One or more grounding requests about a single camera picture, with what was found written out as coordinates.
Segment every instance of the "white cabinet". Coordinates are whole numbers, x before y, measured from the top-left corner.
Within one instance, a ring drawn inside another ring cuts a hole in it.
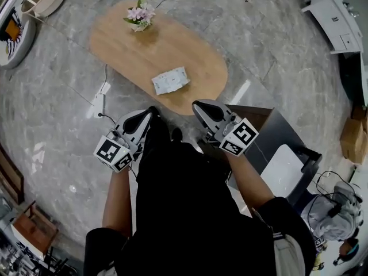
[[[310,11],[324,29],[334,48],[331,53],[362,52],[361,38],[357,38],[351,29],[353,17],[350,17],[342,1],[339,5],[335,0],[312,0],[309,6],[302,9],[302,12],[306,11]]]

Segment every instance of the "white panel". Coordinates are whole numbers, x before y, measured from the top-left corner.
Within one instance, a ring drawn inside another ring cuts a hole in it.
[[[287,197],[298,184],[303,163],[286,144],[280,146],[260,175],[275,196]]]
[[[350,34],[341,35],[341,39],[343,40],[346,49],[349,50],[354,48],[354,39]]]
[[[361,53],[360,53],[360,56],[361,56],[361,73],[362,73],[363,98],[364,98],[364,103],[367,106],[368,105],[368,83],[367,83],[366,79],[368,78],[368,74],[366,73],[364,62],[363,62],[363,55]]]
[[[329,39],[334,47],[334,49],[336,51],[340,51],[340,50],[346,50],[346,47],[344,45],[343,40],[341,39],[340,36],[337,37],[333,37]]]

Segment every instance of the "cardboard box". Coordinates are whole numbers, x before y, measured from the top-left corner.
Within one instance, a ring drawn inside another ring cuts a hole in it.
[[[351,118],[362,122],[363,130],[368,133],[368,110],[362,105],[355,105],[352,109]]]
[[[367,153],[368,137],[361,121],[348,118],[340,137],[343,156],[353,163],[363,163]]]

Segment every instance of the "flower vase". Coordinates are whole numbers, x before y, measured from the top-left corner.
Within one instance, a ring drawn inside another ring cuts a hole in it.
[[[136,24],[130,24],[130,27],[135,32],[143,32],[148,25],[136,25]]]

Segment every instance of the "pink flower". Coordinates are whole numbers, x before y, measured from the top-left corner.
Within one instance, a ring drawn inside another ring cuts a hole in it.
[[[143,2],[140,5],[140,7],[143,8],[143,9],[147,9],[147,11],[149,11],[149,12],[153,12],[155,10],[154,7],[151,4],[148,4],[147,2]]]
[[[136,21],[142,18],[142,9],[141,8],[133,8],[128,9],[128,19]]]
[[[141,17],[142,21],[145,21],[147,23],[151,23],[152,17],[155,15],[154,8],[151,5],[144,5],[145,7],[141,11]]]

